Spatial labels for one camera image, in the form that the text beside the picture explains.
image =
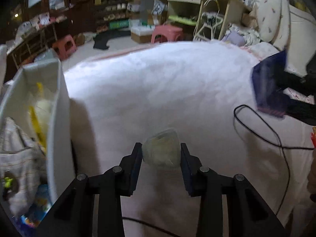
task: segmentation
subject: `plastic container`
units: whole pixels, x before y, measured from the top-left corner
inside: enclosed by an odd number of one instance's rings
[[[142,146],[144,162],[160,168],[178,168],[181,147],[174,129],[167,129],[148,138]]]
[[[132,27],[137,27],[139,25],[140,25],[140,20],[139,19],[135,19],[135,20],[129,19],[128,20],[128,28],[129,29],[132,29]]]

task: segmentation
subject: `cardboard box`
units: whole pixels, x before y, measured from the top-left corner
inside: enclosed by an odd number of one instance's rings
[[[95,5],[100,5],[101,3],[102,3],[101,0],[94,0]]]
[[[134,40],[137,43],[151,42],[151,36],[152,35],[138,36],[137,34],[131,33],[132,40]]]
[[[163,11],[161,15],[152,15],[151,11],[148,11],[147,24],[148,25],[162,25],[167,20],[167,12]]]
[[[131,38],[137,43],[151,42],[151,36],[154,28],[147,26],[135,26],[131,28]]]

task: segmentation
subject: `floor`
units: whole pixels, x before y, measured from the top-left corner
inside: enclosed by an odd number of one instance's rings
[[[72,54],[67,60],[62,61],[62,66],[64,72],[68,69],[74,67],[77,63],[80,61],[83,61],[89,57],[96,56],[99,54],[106,54],[109,52],[126,49],[126,48],[132,48],[139,46],[140,44],[137,42],[134,42],[131,37],[121,37],[121,38],[115,38],[112,40],[109,40],[107,45],[109,46],[108,50],[99,50],[94,49],[94,41],[90,41],[85,43],[82,46],[79,46],[77,51]]]

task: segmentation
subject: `wooden desk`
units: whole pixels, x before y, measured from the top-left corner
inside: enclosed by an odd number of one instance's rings
[[[211,1],[206,6],[204,6],[204,3],[207,0],[201,0],[200,3],[196,2],[190,2],[190,1],[169,1],[168,0],[159,0],[163,2],[164,4],[168,4],[168,16],[170,15],[189,15],[190,11],[192,13],[196,12],[198,15],[197,20],[197,30],[199,30],[203,23],[201,21],[201,15],[205,11],[218,11],[217,5],[215,2]],[[241,23],[241,17],[244,12],[250,12],[251,8],[247,7],[243,1],[241,0],[218,0],[219,6],[220,6],[220,14],[224,15],[223,24],[220,30],[220,33],[218,35],[219,40],[221,40],[226,32],[226,28],[229,23]]]

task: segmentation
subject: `blanket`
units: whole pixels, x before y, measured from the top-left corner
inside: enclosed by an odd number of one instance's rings
[[[174,128],[203,165],[222,175],[243,174],[276,211],[288,177],[284,159],[279,149],[233,119],[236,106],[255,108],[250,73],[258,63],[249,52],[213,40],[165,43],[77,64],[65,72],[65,80],[79,172],[102,174],[130,154],[135,142],[144,143]],[[278,132],[283,145],[312,146],[310,126],[288,116],[283,120],[261,116]],[[239,117],[276,142],[255,115],[242,111]],[[308,151],[289,150],[286,156],[292,177],[278,215],[283,224],[306,192],[312,161]],[[122,214],[189,237],[195,236],[199,203],[200,198],[185,191],[179,168],[161,170],[143,163],[133,196],[122,197]],[[124,222],[124,227],[127,236],[164,236],[133,222]]]

